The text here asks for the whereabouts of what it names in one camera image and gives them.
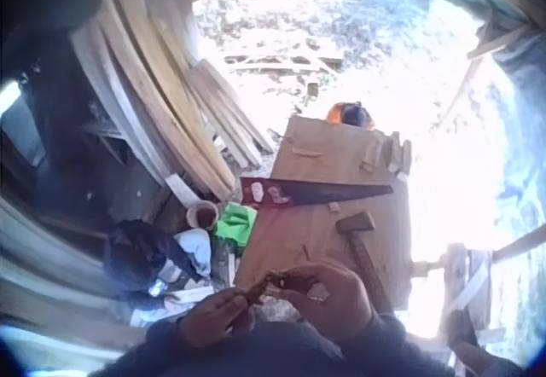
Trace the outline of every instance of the wooden table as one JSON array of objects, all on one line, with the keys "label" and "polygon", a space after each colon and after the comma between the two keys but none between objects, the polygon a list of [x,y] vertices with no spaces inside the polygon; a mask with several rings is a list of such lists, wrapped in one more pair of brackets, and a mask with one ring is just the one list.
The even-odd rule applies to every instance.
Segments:
[{"label": "wooden table", "polygon": [[[389,184],[394,194],[366,200],[340,202],[340,211],[327,205],[297,206],[287,209],[262,208],[258,212],[251,239],[237,271],[235,284],[249,287],[267,270],[284,270],[311,261],[343,264],[355,269],[346,240],[335,231],[335,222],[367,211],[375,231],[363,232],[360,239],[369,254],[386,295],[394,308],[407,307],[411,283],[410,208],[406,183],[386,168],[387,145],[380,163],[370,173],[360,167],[366,147],[379,131],[370,132],[350,125],[332,125],[319,119],[294,117],[282,141],[272,178],[328,183]],[[293,149],[321,153],[304,156]]]}]

